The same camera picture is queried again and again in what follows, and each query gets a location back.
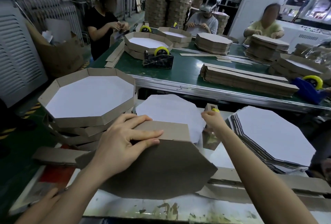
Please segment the green floor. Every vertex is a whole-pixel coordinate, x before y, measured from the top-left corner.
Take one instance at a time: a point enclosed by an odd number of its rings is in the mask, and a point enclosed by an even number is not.
[[[144,12],[132,14],[131,18],[126,18],[126,22],[131,27],[135,23],[142,22],[144,15]],[[84,58],[88,61],[90,56],[91,52],[87,46]],[[36,105],[38,97],[50,82],[17,103],[12,110],[19,116],[23,116]],[[13,223],[15,220],[15,218],[7,218],[8,210],[39,168],[39,165],[31,159],[33,153],[40,146],[55,146],[56,144],[54,137],[42,124],[44,116],[45,112],[42,108],[36,109],[35,113],[30,115],[29,119],[38,124],[38,127],[33,131],[13,131],[0,134],[0,141],[11,150],[10,155],[0,159],[0,223]]]

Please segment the green table surface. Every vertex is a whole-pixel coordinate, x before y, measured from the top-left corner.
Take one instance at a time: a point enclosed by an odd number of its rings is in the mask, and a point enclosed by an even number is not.
[[[90,67],[93,68],[103,68],[106,64],[107,57],[114,51],[114,49],[120,44],[122,40],[119,40],[114,45],[112,45],[100,58],[98,58],[95,62],[91,64]],[[198,50],[194,45],[194,41],[192,41],[188,47],[188,49]],[[245,48],[239,44],[232,44],[230,47],[231,55],[238,55],[244,56]],[[210,63],[216,65],[222,65],[227,67],[232,67],[240,70],[245,71],[252,71],[257,73],[268,74],[267,69],[268,66],[254,63],[253,65],[247,65],[242,63],[226,63],[217,61],[216,57],[195,57],[195,56],[181,56],[180,53],[189,53],[182,50],[173,49],[171,54],[174,56],[173,66],[171,70],[163,70],[163,69],[152,69],[152,68],[143,68],[142,61],[138,59],[134,59],[128,53],[124,52],[122,57],[119,59],[118,63],[115,65],[120,71],[125,72],[126,74],[130,75],[137,75],[141,77],[153,78],[153,79],[160,79],[165,81],[172,81],[183,83],[192,86],[201,86],[205,88],[213,88],[213,89],[220,89],[229,92],[239,92],[242,94],[248,94],[253,96],[260,96],[266,99],[273,98],[280,101],[288,102],[288,104],[298,104],[308,107],[309,109],[305,112],[309,112],[309,110],[321,110],[324,113],[322,114],[329,114],[331,112],[331,105],[327,102],[322,102],[320,105],[313,105],[304,100],[302,100],[297,95],[294,95],[292,98],[283,98],[277,97],[265,93],[253,92],[246,89],[230,87],[222,84],[216,84],[211,82],[206,82],[200,76],[200,70],[203,63]]]

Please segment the vr headset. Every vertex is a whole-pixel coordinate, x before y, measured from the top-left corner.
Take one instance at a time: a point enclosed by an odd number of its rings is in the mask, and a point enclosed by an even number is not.
[[[203,0],[199,10],[210,13],[216,8],[216,6],[217,0]]]

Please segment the radiator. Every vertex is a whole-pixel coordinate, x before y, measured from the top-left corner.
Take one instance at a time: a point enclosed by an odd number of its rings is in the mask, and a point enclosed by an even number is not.
[[[66,20],[70,23],[72,32],[78,36],[81,44],[84,44],[81,30],[81,13],[77,11],[72,0],[25,0],[31,13],[27,10],[23,0],[16,1],[34,23],[39,32],[46,30],[46,18]]]

